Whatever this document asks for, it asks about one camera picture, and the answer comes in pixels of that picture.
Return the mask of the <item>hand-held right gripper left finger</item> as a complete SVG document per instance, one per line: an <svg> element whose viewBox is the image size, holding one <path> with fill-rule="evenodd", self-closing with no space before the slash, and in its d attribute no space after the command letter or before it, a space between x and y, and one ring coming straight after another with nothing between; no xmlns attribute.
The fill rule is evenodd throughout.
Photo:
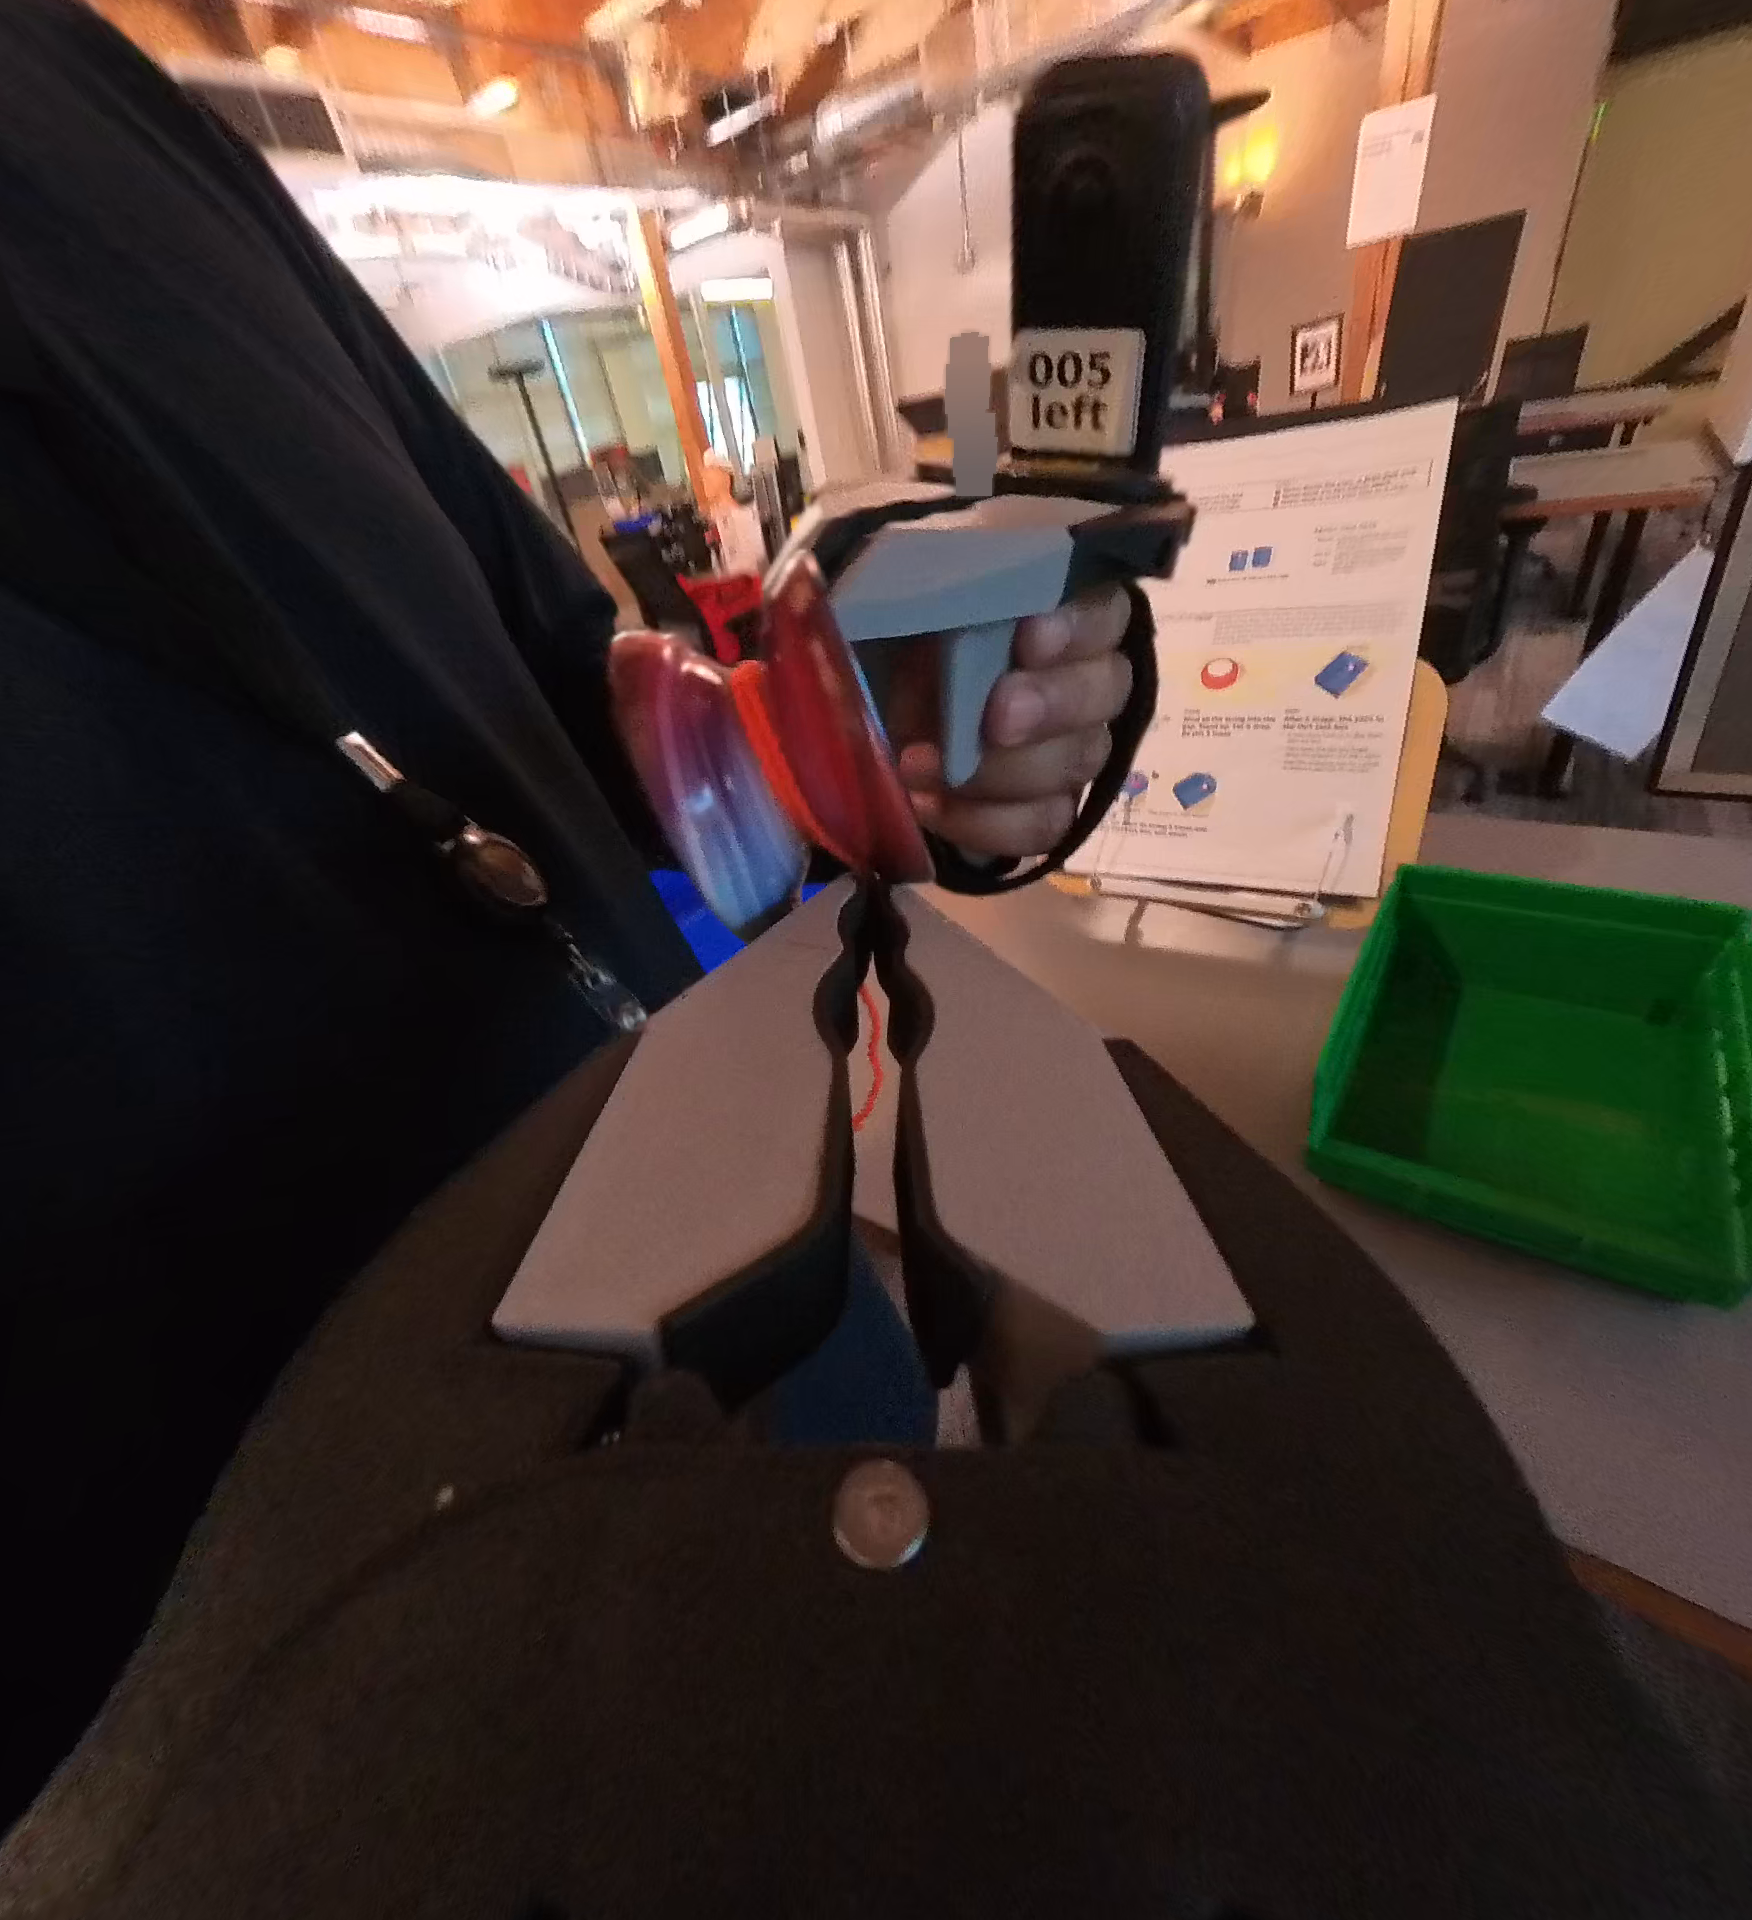
<svg viewBox="0 0 1752 1920"><path fill-rule="evenodd" d="M758 1397L835 1329L857 1174L863 892L837 880L649 1018L490 1328Z"/></svg>

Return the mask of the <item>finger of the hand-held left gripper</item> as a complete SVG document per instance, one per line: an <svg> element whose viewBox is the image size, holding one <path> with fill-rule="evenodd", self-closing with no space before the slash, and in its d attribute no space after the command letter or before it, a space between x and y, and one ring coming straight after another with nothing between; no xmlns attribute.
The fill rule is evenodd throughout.
<svg viewBox="0 0 1752 1920"><path fill-rule="evenodd" d="M817 563L848 641L914 639L1055 612L1073 498L886 498L817 519Z"/></svg>

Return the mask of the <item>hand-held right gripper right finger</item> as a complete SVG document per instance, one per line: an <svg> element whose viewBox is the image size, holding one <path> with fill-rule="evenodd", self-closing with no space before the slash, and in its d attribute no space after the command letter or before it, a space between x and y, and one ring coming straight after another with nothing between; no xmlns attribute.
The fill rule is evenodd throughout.
<svg viewBox="0 0 1752 1920"><path fill-rule="evenodd" d="M872 962L908 1320L985 1440L1082 1375L1241 1346L1255 1309L1104 1036L912 885L874 896Z"/></svg>

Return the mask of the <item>red translucent yoyo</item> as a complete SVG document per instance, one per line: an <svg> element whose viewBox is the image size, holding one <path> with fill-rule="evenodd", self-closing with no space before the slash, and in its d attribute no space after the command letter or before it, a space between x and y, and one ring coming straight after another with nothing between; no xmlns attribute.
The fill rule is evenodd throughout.
<svg viewBox="0 0 1752 1920"><path fill-rule="evenodd" d="M734 663L664 631L618 633L609 702L649 809L704 906L753 940L817 855L865 884L926 884L934 857L824 575L806 553L765 587Z"/></svg>

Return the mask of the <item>person's left hand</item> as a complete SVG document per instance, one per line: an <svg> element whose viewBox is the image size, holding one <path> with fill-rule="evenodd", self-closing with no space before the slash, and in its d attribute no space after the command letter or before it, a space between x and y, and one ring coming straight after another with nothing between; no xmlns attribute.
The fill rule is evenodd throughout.
<svg viewBox="0 0 1752 1920"><path fill-rule="evenodd" d="M939 645L912 641L895 667L888 734L898 778L926 835L976 859L1030 859L1070 831L1104 770L1134 670L1123 650L1129 587L1095 587L1023 620L981 720L981 758L953 780L940 752Z"/></svg>

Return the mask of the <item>white instruction sheet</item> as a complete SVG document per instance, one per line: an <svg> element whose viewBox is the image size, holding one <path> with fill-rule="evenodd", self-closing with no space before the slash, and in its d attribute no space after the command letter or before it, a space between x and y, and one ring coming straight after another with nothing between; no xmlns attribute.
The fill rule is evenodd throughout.
<svg viewBox="0 0 1752 1920"><path fill-rule="evenodd" d="M1159 693L1073 876L1380 896L1457 417L1444 395L1164 445L1194 522L1149 583Z"/></svg>

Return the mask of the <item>blue plastic container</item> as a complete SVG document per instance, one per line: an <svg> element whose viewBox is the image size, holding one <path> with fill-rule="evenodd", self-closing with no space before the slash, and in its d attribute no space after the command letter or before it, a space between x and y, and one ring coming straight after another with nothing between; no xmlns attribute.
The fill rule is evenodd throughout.
<svg viewBox="0 0 1752 1920"><path fill-rule="evenodd" d="M703 972L716 972L746 946L744 936L720 920L691 876L659 867L649 871L649 880Z"/></svg>

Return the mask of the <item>clear acrylic sheet stand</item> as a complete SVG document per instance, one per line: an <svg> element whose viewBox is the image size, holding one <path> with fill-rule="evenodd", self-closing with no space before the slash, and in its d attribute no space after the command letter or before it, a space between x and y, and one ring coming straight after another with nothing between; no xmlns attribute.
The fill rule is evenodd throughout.
<svg viewBox="0 0 1752 1920"><path fill-rule="evenodd" d="M1344 808L1328 827L1317 880L1298 892L1116 873L1104 864L1103 847L1080 873L1070 871L1065 878L1091 897L1126 899L1134 917L1141 917L1144 907L1160 904L1185 914L1284 936L1315 927L1362 929L1375 922L1383 897L1378 893L1359 896L1331 890L1331 881L1344 876L1353 847L1354 813Z"/></svg>

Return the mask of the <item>black office chair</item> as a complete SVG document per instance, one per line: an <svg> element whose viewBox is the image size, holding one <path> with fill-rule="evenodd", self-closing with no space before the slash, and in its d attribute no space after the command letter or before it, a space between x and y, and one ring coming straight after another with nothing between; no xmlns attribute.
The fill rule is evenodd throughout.
<svg viewBox="0 0 1752 1920"><path fill-rule="evenodd" d="M1504 509L1523 404L1499 397L1459 409L1418 657L1454 687L1485 663L1495 645L1504 585Z"/></svg>

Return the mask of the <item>green plastic bin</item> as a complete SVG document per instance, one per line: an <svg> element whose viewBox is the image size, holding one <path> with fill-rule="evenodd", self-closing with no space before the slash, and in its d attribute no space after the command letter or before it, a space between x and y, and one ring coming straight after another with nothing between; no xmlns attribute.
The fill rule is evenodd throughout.
<svg viewBox="0 0 1752 1920"><path fill-rule="evenodd" d="M1315 1069L1322 1181L1666 1301L1752 1295L1752 910L1403 866Z"/></svg>

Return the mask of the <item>loose white paper sheet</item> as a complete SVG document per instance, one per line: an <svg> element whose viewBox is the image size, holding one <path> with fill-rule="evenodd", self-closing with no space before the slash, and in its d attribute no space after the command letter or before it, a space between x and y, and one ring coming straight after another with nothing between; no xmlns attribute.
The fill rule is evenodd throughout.
<svg viewBox="0 0 1752 1920"><path fill-rule="evenodd" d="M1697 544L1624 612L1545 704L1552 734L1637 760L1669 722L1714 555Z"/></svg>

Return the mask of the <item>person's black shirt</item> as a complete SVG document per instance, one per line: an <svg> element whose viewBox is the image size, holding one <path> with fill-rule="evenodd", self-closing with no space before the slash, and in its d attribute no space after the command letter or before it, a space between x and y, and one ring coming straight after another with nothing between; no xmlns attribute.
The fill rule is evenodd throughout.
<svg viewBox="0 0 1752 1920"><path fill-rule="evenodd" d="M336 1295L697 981L615 628L265 157L0 4L0 1844Z"/></svg>

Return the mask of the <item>wooden post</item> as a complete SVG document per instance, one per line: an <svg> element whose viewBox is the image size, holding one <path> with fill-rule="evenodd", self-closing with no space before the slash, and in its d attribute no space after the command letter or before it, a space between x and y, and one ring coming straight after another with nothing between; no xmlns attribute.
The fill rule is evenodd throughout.
<svg viewBox="0 0 1752 1920"><path fill-rule="evenodd" d="M673 286L662 216L653 206L639 206L629 213L629 229L632 272L683 447L688 485L697 501L704 505L710 500L707 474L710 438L700 408L699 376Z"/></svg>

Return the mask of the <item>black wall panel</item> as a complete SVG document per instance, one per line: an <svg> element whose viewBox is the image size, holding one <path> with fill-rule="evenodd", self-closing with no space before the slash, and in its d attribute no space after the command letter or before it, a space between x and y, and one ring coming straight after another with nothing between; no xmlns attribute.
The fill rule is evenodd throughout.
<svg viewBox="0 0 1752 1920"><path fill-rule="evenodd" d="M1489 393L1527 222L1511 210L1406 238L1376 364L1380 402L1469 405Z"/></svg>

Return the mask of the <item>white wall notice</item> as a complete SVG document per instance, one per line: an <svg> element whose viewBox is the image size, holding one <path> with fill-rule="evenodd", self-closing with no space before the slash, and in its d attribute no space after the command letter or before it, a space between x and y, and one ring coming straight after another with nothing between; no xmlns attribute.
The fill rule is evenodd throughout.
<svg viewBox="0 0 1752 1920"><path fill-rule="evenodd" d="M1359 128L1344 245L1350 251L1418 227L1439 95L1369 112Z"/></svg>

